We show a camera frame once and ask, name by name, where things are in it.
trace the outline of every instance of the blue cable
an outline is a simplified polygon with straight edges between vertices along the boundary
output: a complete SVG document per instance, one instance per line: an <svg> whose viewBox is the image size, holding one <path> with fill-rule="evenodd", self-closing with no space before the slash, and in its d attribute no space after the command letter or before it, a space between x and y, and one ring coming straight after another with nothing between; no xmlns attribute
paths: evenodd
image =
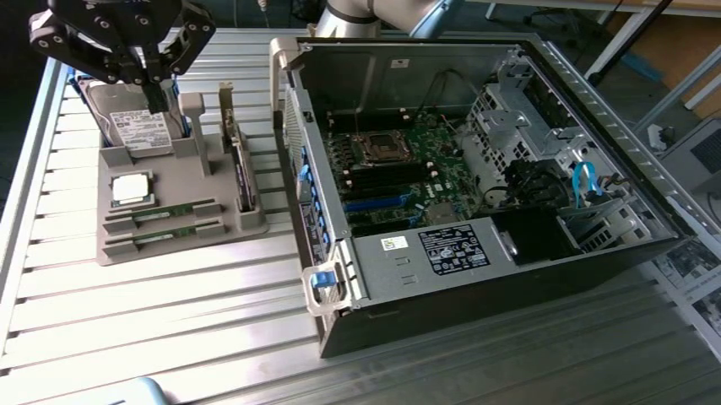
<svg viewBox="0 0 721 405"><path fill-rule="evenodd" d="M596 192L597 195L602 195L602 190L596 185L596 168L590 162L580 162L573 169L572 186L573 194L576 196L576 207L581 208L581 173L584 167L588 168L588 190Z"/></svg>
<svg viewBox="0 0 721 405"><path fill-rule="evenodd" d="M409 193L409 194L402 194L401 195L401 206L405 206L406 203L408 203L408 199L410 198L413 193Z"/></svg>
<svg viewBox="0 0 721 405"><path fill-rule="evenodd" d="M418 213L413 217L408 219L408 222L410 223L410 226L416 226L418 224L418 220L421 219L422 213Z"/></svg>

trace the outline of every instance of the aluminum profile table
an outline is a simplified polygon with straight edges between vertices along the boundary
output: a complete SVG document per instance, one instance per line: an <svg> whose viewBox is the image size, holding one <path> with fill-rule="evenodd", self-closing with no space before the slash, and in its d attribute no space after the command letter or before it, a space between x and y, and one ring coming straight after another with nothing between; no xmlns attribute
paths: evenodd
<svg viewBox="0 0 721 405"><path fill-rule="evenodd" d="M219 30L182 91L221 123L234 81L270 232L100 267L98 129L47 65L0 233L0 403L84 403L140 375L173 403L720 403L721 368L655 281L601 288L333 359L318 358L271 131L269 47L299 30Z"/></svg>

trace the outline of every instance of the blue pcie slot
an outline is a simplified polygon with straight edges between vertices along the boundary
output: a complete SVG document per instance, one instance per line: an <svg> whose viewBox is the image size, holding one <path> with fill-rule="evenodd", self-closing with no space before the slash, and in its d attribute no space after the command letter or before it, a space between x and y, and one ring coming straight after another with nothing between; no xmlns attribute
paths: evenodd
<svg viewBox="0 0 721 405"><path fill-rule="evenodd" d="M404 207L408 202L410 194L404 194L397 197L378 198L374 200L351 201L343 205L346 213L357 213L358 211L366 211L371 209L396 208Z"/></svg>
<svg viewBox="0 0 721 405"><path fill-rule="evenodd" d="M318 231L319 236L319 242L323 246L323 251L326 254L330 251L331 247L331 240L330 240L330 234L329 229L326 228L326 219L323 218L323 212L321 210L321 201L319 201L319 193L318 189L315 188L315 181L314 181L314 173L311 171L311 166L307 159L307 151L306 147L301 148L301 158L303 161L303 166L301 167L299 172L299 181L307 181L310 186L310 192L311 192L311 211L314 216L314 227Z"/></svg>

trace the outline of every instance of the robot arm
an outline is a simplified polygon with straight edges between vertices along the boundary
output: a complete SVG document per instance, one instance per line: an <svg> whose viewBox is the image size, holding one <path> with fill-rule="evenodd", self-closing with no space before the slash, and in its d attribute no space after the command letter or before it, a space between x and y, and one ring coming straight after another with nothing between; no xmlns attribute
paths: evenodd
<svg viewBox="0 0 721 405"><path fill-rule="evenodd" d="M413 38L434 38L464 0L329 0L318 36L379 36L381 20Z"/></svg>
<svg viewBox="0 0 721 405"><path fill-rule="evenodd" d="M183 28L159 51L178 15ZM35 50L108 84L138 84L151 113L169 110L159 83L186 73L214 33L207 10L185 0L48 0L31 17Z"/></svg>

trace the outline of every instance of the side panel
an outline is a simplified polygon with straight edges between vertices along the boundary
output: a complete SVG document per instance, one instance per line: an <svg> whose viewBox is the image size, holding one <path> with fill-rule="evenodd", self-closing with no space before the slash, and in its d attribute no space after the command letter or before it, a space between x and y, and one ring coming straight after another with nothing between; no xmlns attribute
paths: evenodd
<svg viewBox="0 0 721 405"><path fill-rule="evenodd" d="M675 241L446 289L345 313L325 331L321 356L339 354L556 300L592 289L665 252Z"/></svg>

